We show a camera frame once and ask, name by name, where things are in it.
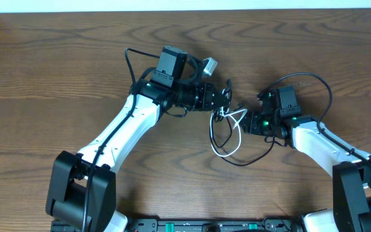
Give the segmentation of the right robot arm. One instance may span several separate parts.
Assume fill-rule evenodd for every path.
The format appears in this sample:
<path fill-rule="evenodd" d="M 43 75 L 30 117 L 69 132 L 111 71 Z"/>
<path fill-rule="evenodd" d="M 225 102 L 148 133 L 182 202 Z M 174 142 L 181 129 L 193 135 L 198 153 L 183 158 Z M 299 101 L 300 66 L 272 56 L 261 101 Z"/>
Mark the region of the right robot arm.
<path fill-rule="evenodd" d="M 305 115 L 293 87 L 259 93 L 258 99 L 262 108 L 245 113 L 243 131 L 284 140 L 332 178 L 333 207 L 300 216 L 291 230 L 371 231 L 371 154 L 339 138 L 317 117 Z"/>

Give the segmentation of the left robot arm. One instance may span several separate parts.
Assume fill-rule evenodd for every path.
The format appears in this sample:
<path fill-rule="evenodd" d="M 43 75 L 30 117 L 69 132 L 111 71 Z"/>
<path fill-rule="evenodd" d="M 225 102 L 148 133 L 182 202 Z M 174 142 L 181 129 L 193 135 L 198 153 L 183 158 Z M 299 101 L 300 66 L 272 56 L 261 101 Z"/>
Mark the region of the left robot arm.
<path fill-rule="evenodd" d="M 53 163 L 46 214 L 79 231 L 124 231 L 127 216 L 117 211 L 116 177 L 140 138 L 172 106 L 213 111 L 229 99 L 205 82 L 217 62 L 199 60 L 173 46 L 164 46 L 158 63 L 133 81 L 121 111 L 76 154 L 62 151 Z"/>

